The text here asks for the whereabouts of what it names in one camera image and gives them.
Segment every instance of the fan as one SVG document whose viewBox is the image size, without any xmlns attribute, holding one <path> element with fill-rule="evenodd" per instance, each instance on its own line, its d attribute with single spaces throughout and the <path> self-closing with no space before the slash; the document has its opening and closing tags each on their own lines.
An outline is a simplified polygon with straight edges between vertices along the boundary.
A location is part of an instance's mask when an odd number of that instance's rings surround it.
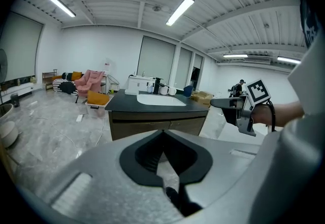
<svg viewBox="0 0 325 224">
<path fill-rule="evenodd" d="M 3 49 L 0 49 L 0 84 L 3 83 L 7 76 L 7 55 Z M 1 85 L 0 85 L 0 99 L 1 104 L 2 102 L 2 96 L 1 96 Z"/>
</svg>

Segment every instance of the fluorescent ceiling light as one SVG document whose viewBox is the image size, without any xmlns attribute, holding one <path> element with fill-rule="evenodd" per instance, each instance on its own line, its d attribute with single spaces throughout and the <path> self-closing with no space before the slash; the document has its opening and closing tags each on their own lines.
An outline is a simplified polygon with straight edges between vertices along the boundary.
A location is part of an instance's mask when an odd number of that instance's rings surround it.
<svg viewBox="0 0 325 224">
<path fill-rule="evenodd" d="M 172 26 L 174 22 L 191 6 L 194 4 L 194 0 L 184 0 L 181 5 L 176 9 L 171 18 L 169 18 L 166 25 Z"/>
<path fill-rule="evenodd" d="M 225 54 L 224 58 L 247 58 L 247 54 Z"/>
<path fill-rule="evenodd" d="M 296 63 L 296 64 L 301 63 L 301 61 L 298 60 L 298 59 L 291 59 L 291 58 L 286 58 L 286 57 L 281 57 L 281 56 L 278 56 L 278 60 L 286 61 L 286 62 L 292 62 L 292 63 Z"/>
<path fill-rule="evenodd" d="M 68 15 L 71 17 L 75 17 L 76 14 L 72 12 L 64 3 L 62 3 L 60 0 L 51 0 L 53 3 L 55 3 L 58 7 L 60 7 L 63 11 L 65 11 Z"/>
</svg>

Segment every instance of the white sink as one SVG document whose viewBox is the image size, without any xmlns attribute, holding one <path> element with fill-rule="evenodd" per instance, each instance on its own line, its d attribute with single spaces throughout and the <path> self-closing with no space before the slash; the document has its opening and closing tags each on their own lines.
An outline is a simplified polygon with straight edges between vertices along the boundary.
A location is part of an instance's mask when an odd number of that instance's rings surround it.
<svg viewBox="0 0 325 224">
<path fill-rule="evenodd" d="M 186 106 L 177 98 L 162 96 L 162 95 L 137 95 L 137 100 L 144 105 L 154 106 Z"/>
</svg>

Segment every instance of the pink armchair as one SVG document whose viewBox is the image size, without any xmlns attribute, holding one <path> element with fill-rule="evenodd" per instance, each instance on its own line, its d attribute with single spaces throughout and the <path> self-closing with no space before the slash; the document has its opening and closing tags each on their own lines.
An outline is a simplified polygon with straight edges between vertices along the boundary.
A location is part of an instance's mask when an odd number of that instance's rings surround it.
<svg viewBox="0 0 325 224">
<path fill-rule="evenodd" d="M 75 80 L 76 88 L 78 91 L 76 103 L 79 96 L 86 97 L 89 90 L 92 90 L 94 92 L 99 92 L 101 90 L 101 81 L 103 75 L 104 72 L 87 70 L 79 80 Z"/>
</svg>

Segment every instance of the black countertop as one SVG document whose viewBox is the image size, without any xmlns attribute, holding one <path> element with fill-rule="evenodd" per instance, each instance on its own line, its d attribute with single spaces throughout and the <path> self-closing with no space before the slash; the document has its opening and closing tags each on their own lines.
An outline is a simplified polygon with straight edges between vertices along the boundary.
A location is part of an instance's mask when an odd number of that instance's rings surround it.
<svg viewBox="0 0 325 224">
<path fill-rule="evenodd" d="M 176 94 L 174 97 L 185 103 L 186 106 L 154 106 L 144 105 L 137 101 L 136 95 L 125 95 L 125 89 L 120 89 L 105 107 L 105 110 L 118 112 L 140 112 L 140 113 L 173 113 L 173 112 L 201 112 L 209 111 L 208 108 L 190 100 L 189 98 Z"/>
</svg>

